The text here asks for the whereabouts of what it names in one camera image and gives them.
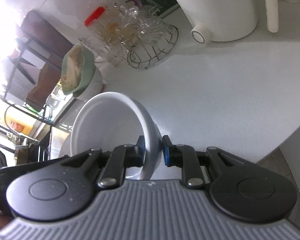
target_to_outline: metal rivet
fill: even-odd
[[[188,186],[197,187],[203,184],[203,180],[200,178],[191,178],[187,182]]]
[[[110,187],[117,183],[115,178],[104,178],[100,181],[100,185],[104,187]]]

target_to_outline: wire basket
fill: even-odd
[[[136,38],[128,46],[128,64],[133,68],[145,68],[162,60],[175,46],[179,37],[178,28],[169,25],[169,31],[154,44]]]

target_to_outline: red lid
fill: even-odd
[[[88,16],[88,18],[84,21],[84,26],[86,27],[89,27],[91,25],[91,23],[98,19],[102,14],[103,12],[105,11],[106,9],[102,6],[98,7],[97,9],[95,9],[92,14],[90,14]]]

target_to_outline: gray floor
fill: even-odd
[[[291,180],[296,185],[296,182],[293,178],[290,168],[279,148],[275,149],[271,154],[269,154],[267,157],[265,157],[261,161],[259,161],[258,165],[287,177],[289,180]],[[299,194],[299,191],[298,191],[297,203],[296,203],[294,209],[292,210],[292,213],[291,213],[289,219],[291,220],[291,222],[293,222],[295,225],[297,225],[300,228],[300,194]]]

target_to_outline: metal wire rack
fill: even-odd
[[[125,12],[118,4],[115,3],[114,6],[122,15],[125,15]],[[155,14],[158,10],[156,6],[152,7],[148,14],[157,18]],[[162,60],[173,49],[179,37],[178,28],[163,21],[160,24],[165,25],[162,28],[165,28],[167,31],[156,42],[145,42],[137,35],[129,40],[118,37],[128,51],[127,62],[131,67],[147,69]]]
[[[128,64],[133,68],[145,68],[155,65],[162,60],[175,46],[179,37],[178,28],[170,25],[170,30],[156,44],[149,44],[135,39],[128,46]]]

